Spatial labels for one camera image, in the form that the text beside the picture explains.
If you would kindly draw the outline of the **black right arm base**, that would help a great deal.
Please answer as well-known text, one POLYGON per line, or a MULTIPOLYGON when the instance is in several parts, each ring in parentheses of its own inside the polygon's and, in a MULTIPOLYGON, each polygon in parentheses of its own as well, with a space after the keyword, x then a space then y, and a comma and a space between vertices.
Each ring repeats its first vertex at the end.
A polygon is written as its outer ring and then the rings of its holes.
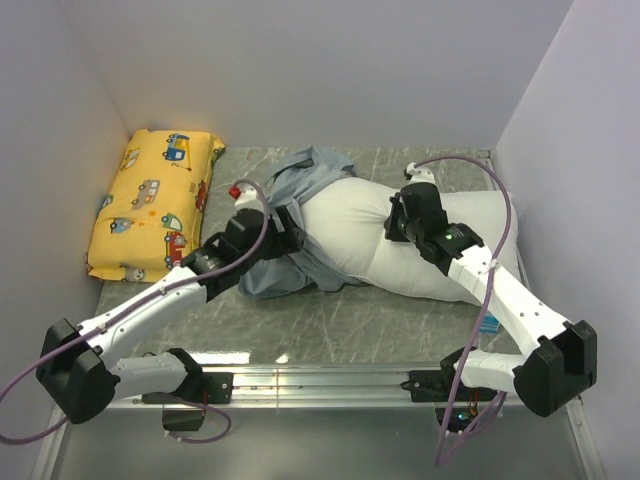
MULTIPOLYGON (((400 384, 413 403, 448 402, 451 378, 442 370, 411 370, 408 379, 400 384)), ((447 432, 460 434, 479 414, 479 403, 491 400, 495 394, 486 389, 470 389, 460 384, 454 397, 447 432)))

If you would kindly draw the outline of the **white pillow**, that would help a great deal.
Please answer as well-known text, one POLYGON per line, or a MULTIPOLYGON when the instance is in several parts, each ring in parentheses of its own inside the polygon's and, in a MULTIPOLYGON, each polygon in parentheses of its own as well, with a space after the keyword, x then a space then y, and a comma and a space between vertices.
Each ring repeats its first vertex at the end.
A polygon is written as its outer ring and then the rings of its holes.
MULTIPOLYGON (((422 259, 413 244, 385 238, 390 198, 397 192, 361 178, 332 183, 300 207, 309 242, 319 245, 332 266, 350 278, 407 297, 479 305, 467 290, 422 259)), ((440 198, 450 222, 468 225, 494 251, 506 221, 499 191, 441 193, 440 198)), ((517 235, 512 207, 499 262, 520 280, 517 235)))

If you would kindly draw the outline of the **blue-grey pillowcase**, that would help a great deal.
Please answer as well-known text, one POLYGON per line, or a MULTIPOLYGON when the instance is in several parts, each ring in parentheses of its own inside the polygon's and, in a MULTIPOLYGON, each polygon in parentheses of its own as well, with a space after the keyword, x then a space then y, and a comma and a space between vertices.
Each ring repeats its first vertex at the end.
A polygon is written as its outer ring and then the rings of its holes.
MULTIPOLYGON (((265 186, 270 211, 284 206, 295 224, 304 229, 301 208, 338 180, 356 175, 354 162, 331 148, 306 147, 272 164, 265 186)), ((331 260, 308 234, 300 251, 283 257, 261 260, 244 274, 238 284, 241 294, 258 299, 282 297, 310 285, 336 292, 346 285, 364 283, 350 277, 331 260)))

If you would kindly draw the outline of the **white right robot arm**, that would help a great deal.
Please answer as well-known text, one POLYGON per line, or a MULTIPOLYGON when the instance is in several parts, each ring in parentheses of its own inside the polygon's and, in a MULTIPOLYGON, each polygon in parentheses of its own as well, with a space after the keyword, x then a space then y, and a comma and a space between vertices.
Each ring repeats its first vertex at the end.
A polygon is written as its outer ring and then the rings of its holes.
POLYGON ((594 328, 546 306, 497 263, 477 233, 450 222, 435 185, 409 184, 390 203, 386 239, 413 244, 423 260, 481 301, 519 349, 501 355, 469 347, 445 357, 437 385, 446 396, 460 400, 474 389, 514 394, 548 417, 596 383, 594 328))

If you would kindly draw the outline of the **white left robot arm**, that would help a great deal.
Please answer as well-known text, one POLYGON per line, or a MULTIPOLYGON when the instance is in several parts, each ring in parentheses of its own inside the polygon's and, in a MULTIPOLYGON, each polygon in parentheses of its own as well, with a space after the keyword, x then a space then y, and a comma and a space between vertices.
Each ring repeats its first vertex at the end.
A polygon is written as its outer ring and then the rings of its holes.
POLYGON ((301 250, 304 232, 286 208, 269 215, 242 209, 222 232, 187 255, 161 280, 120 306, 78 325, 62 319, 47 330, 36 378, 73 424, 112 401, 147 393, 179 402, 201 390, 200 365, 181 348, 132 358, 132 348, 179 314, 236 286, 261 260, 301 250))

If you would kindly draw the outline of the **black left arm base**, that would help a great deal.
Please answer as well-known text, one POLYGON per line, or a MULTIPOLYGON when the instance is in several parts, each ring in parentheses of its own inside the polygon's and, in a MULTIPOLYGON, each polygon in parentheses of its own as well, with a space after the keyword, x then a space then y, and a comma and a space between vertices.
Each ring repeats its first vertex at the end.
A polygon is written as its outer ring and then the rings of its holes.
POLYGON ((198 380, 188 380, 187 386, 176 392, 144 394, 141 402, 162 406, 162 425, 169 433, 195 433, 204 426, 207 407, 230 403, 233 385, 231 372, 204 372, 198 380))

